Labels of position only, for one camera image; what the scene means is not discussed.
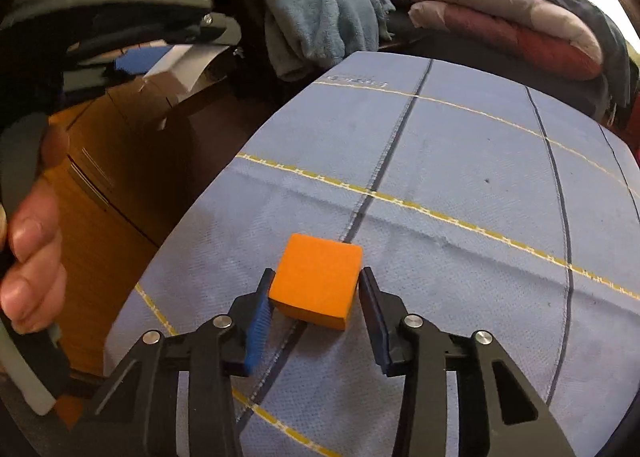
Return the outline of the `person's left hand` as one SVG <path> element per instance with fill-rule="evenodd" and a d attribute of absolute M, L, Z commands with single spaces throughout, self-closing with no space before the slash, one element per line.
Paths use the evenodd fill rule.
<path fill-rule="evenodd" d="M 1 219 L 1 244 L 15 257 L 1 281 L 1 308 L 20 335 L 49 327 L 64 305 L 60 210 L 49 174 L 66 159 L 68 145 L 64 128 L 51 124 L 40 146 L 38 180 L 18 209 Z"/>

